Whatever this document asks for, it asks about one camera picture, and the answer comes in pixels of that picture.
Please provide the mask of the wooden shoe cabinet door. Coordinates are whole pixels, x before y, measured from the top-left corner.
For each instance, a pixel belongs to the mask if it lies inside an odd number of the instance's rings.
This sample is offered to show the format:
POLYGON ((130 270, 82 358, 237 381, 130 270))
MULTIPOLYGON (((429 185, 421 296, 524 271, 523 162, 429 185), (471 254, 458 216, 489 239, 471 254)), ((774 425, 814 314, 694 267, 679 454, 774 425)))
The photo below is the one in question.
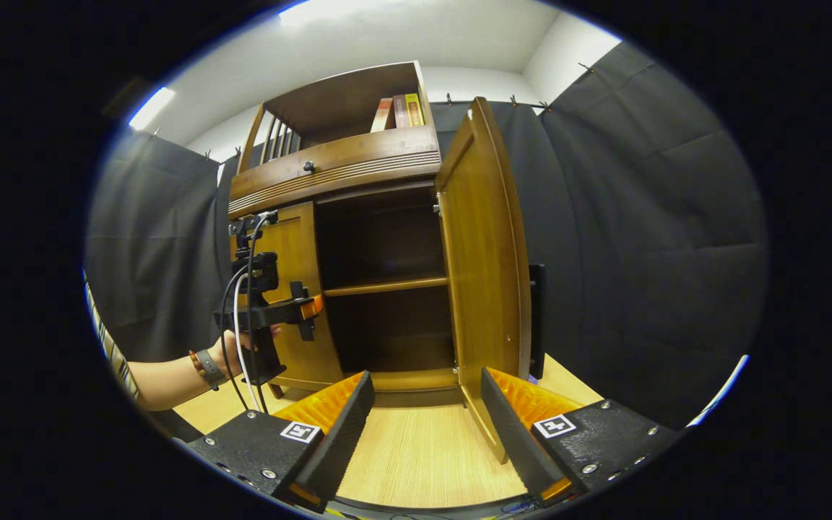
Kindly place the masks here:
POLYGON ((464 405, 492 457, 508 454, 481 397, 491 368, 529 374, 529 262, 511 163, 488 100, 476 97, 435 178, 464 405))
MULTIPOLYGON (((277 212, 279 220, 263 227, 263 237, 258 240, 256 247, 261 251, 274 251, 278 255, 279 287, 265 292, 264 299, 273 303, 290 298, 291 281, 301 281, 309 290, 310 297, 321 294, 313 205, 303 203, 268 212, 277 212)), ((235 239, 229 235, 228 228, 236 220, 227 225, 231 263, 235 260, 235 239)), ((300 391, 320 391, 343 379, 337 350, 324 313, 326 309, 315 319, 313 342, 304 342, 295 325, 283 324, 272 329, 275 351, 287 369, 264 384, 300 391)))

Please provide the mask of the person's striped clothing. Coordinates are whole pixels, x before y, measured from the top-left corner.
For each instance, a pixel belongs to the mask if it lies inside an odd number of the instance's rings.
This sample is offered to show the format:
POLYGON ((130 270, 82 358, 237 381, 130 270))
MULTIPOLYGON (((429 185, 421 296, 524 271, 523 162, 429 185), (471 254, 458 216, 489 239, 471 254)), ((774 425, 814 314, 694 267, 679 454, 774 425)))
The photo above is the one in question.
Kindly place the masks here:
POLYGON ((120 350, 118 343, 116 343, 106 328, 105 323, 103 323, 85 271, 82 271, 82 280, 84 299, 89 313, 90 323, 92 324, 96 339, 102 346, 106 362, 109 364, 111 373, 115 376, 118 385, 122 389, 125 389, 133 402, 136 402, 139 396, 141 396, 141 392, 139 392, 139 386, 136 383, 131 365, 120 350))

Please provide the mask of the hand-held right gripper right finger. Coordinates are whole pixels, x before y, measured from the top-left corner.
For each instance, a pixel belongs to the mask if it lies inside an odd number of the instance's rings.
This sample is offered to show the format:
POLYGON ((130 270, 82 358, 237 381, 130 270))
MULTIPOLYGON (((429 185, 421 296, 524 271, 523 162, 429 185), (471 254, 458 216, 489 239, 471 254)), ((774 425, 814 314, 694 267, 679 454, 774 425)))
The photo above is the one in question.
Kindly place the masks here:
POLYGON ((583 405, 492 368, 481 397, 506 455, 540 507, 601 493, 679 434, 613 399, 583 405))

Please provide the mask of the dark wrist band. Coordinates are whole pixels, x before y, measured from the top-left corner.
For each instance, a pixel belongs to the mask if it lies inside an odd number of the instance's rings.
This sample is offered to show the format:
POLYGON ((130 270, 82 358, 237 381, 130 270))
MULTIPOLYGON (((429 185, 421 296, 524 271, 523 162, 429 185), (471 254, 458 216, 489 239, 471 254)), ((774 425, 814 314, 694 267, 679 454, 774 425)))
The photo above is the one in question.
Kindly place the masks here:
POLYGON ((222 383, 227 382, 227 376, 219 368, 217 362, 212 358, 208 350, 189 352, 192 362, 212 391, 218 391, 222 383))

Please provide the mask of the wooden cabinet drawer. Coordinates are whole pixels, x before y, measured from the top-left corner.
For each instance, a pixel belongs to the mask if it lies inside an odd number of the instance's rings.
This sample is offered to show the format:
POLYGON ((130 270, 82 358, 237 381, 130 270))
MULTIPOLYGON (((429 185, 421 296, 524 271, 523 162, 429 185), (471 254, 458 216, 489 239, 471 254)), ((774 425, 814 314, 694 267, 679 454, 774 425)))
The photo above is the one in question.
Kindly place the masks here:
POLYGON ((294 152, 235 175, 228 217, 380 182, 433 176, 441 168, 435 126, 387 129, 294 152), (303 170, 313 161, 314 174, 303 170))

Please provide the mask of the small ceiling light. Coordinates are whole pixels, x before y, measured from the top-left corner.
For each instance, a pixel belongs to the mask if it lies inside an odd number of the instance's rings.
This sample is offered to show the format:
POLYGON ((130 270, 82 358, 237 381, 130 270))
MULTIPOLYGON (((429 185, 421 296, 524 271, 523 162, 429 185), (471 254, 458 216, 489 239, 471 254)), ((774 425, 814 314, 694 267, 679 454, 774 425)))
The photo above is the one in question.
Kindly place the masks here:
POLYGON ((135 131, 143 131, 143 129, 147 129, 149 125, 152 124, 153 119, 165 109, 168 103, 172 101, 176 97, 176 92, 172 89, 162 86, 156 92, 152 93, 152 95, 136 109, 136 112, 133 116, 126 122, 126 125, 129 128, 135 129, 135 131))

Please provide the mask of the wooden inner shelf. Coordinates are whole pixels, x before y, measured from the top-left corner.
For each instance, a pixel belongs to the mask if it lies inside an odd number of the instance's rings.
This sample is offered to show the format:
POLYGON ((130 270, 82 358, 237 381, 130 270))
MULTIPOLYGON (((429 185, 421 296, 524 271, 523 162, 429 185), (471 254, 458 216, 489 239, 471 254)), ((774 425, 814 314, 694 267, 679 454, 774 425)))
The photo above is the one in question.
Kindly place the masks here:
POLYGON ((425 287, 443 287, 449 283, 448 276, 433 275, 420 277, 403 277, 402 279, 374 279, 354 284, 327 287, 323 289, 324 296, 344 297, 360 294, 376 294, 403 292, 403 290, 418 290, 425 287))

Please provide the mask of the wooden double-door shoe cabinet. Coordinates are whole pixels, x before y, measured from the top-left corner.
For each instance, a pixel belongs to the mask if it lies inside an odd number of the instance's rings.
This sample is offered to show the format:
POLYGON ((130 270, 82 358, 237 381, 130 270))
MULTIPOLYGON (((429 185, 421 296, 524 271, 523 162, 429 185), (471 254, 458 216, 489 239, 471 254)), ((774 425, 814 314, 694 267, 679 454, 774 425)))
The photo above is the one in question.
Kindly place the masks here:
MULTIPOLYGON (((420 96, 425 125, 435 125, 416 61, 351 70, 264 100, 234 177, 294 152, 370 133, 380 99, 414 92, 420 96)), ((245 214, 313 205, 324 315, 343 378, 368 370, 378 392, 458 388, 458 375, 452 373, 456 347, 449 284, 344 297, 324 296, 323 289, 367 280, 448 276, 440 218, 432 208, 437 172, 245 214)))

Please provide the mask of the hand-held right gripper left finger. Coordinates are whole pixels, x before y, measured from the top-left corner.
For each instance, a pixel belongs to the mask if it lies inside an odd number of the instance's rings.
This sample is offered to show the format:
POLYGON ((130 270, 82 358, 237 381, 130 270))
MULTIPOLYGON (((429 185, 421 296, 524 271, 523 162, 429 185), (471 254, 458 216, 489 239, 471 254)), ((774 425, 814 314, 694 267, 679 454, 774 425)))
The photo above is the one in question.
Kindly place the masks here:
POLYGON ((277 412, 242 412, 188 452, 267 499, 323 513, 337 496, 376 398, 363 370, 277 412))

